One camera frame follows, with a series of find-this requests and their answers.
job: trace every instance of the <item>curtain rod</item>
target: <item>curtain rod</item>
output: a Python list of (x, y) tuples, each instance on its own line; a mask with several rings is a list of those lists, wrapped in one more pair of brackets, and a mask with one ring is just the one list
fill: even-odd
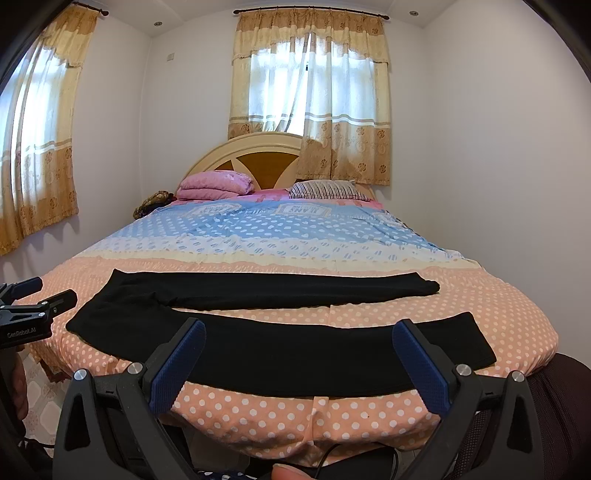
[(364, 14), (364, 15), (371, 15), (373, 17), (380, 17), (383, 18), (384, 20), (390, 20), (390, 17), (387, 15), (382, 15), (382, 14), (373, 14), (370, 12), (362, 12), (361, 10), (349, 10), (348, 8), (335, 8), (335, 7), (314, 7), (312, 5), (308, 5), (308, 6), (289, 6), (289, 7), (260, 7), (260, 8), (245, 8), (243, 10), (234, 10), (234, 14), (241, 14), (242, 12), (254, 12), (255, 10), (274, 10), (276, 8), (319, 8), (321, 10), (339, 10), (342, 12), (352, 12), (354, 14)]
[(86, 4), (82, 4), (80, 2), (72, 2), (74, 5), (80, 5), (81, 7), (86, 7), (90, 10), (94, 10), (95, 12), (100, 13), (103, 17), (106, 17), (107, 15), (109, 15), (109, 12), (107, 10), (101, 10), (100, 8), (96, 8), (93, 7), (92, 5), (86, 5)]

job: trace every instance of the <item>metal screw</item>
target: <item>metal screw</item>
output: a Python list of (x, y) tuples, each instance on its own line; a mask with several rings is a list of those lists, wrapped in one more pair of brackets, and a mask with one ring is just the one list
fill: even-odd
[(86, 370), (80, 368), (74, 373), (74, 380), (84, 380), (86, 378)]
[(136, 375), (143, 370), (144, 366), (139, 362), (132, 363), (129, 367), (127, 367), (127, 372)]
[(521, 373), (519, 370), (514, 370), (511, 372), (511, 378), (516, 382), (521, 383), (523, 382), (523, 380), (525, 380), (525, 375)]
[(466, 364), (459, 364), (456, 367), (456, 372), (458, 372), (463, 377), (467, 377), (468, 375), (472, 374), (472, 369)]

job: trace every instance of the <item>cable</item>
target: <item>cable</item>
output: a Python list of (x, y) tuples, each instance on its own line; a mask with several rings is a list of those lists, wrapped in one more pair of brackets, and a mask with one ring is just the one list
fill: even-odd
[(314, 474), (314, 476), (312, 478), (316, 478), (316, 479), (318, 478), (318, 475), (320, 475), (320, 469), (322, 468), (322, 466), (324, 465), (324, 462), (326, 461), (326, 459), (330, 455), (330, 452), (332, 452), (337, 447), (340, 447), (340, 443), (335, 443), (332, 447), (330, 447), (328, 450), (326, 450), (326, 452), (322, 456), (322, 460), (320, 460), (320, 462), (318, 463), (318, 468), (316, 469), (316, 473)]
[[(318, 463), (318, 468), (316, 468), (316, 473), (314, 473), (314, 476), (312, 478), (314, 478), (316, 480), (318, 479), (318, 476), (320, 475), (320, 470), (321, 470), (322, 466), (324, 465), (324, 462), (326, 461), (326, 459), (330, 455), (330, 452), (332, 452), (337, 447), (340, 447), (340, 443), (335, 443), (328, 450), (326, 450), (326, 452), (322, 456), (322, 459)], [(398, 473), (398, 467), (400, 466), (400, 459), (398, 458), (398, 451), (396, 450), (396, 448), (392, 448), (392, 450), (394, 450), (394, 459), (396, 460), (396, 463), (392, 464), (392, 473), (390, 474), (389, 480), (394, 480), (394, 478), (396, 478), (396, 474)]]
[(34, 440), (34, 439), (28, 439), (27, 437), (24, 437), (23, 440), (27, 441), (27, 442), (37, 442), (39, 445), (41, 445), (42, 447), (45, 448), (55, 448), (55, 445), (49, 445), (47, 443), (41, 443), (39, 440)]
[(398, 466), (400, 465), (400, 461), (398, 460), (398, 451), (396, 448), (394, 449), (394, 458), (396, 459), (396, 465), (392, 466), (392, 474), (390, 475), (390, 480), (394, 480), (396, 478), (396, 474), (398, 473)]

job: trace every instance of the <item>tiled floor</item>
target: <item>tiled floor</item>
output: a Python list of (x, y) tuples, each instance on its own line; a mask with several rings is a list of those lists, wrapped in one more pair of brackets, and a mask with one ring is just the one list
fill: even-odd
[(20, 355), (27, 375), (29, 415), (24, 420), (27, 437), (53, 445), (56, 442), (61, 406), (70, 381), (51, 383), (42, 367), (35, 363), (27, 351)]

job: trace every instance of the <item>ceiling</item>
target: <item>ceiling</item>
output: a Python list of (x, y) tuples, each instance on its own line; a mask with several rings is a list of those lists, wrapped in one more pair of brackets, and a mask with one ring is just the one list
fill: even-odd
[[(388, 14), (419, 27), (425, 27), (437, 18), (455, 0), (319, 0), (317, 5), (335, 6)], [(292, 5), (294, 2), (270, 2), (269, 0), (89, 0), (88, 4), (108, 10), (119, 20), (156, 37), (181, 26), (192, 18), (223, 10)], [(308, 5), (309, 0), (301, 2)], [(413, 17), (410, 11), (419, 15)], [(155, 27), (155, 22), (162, 25)]]

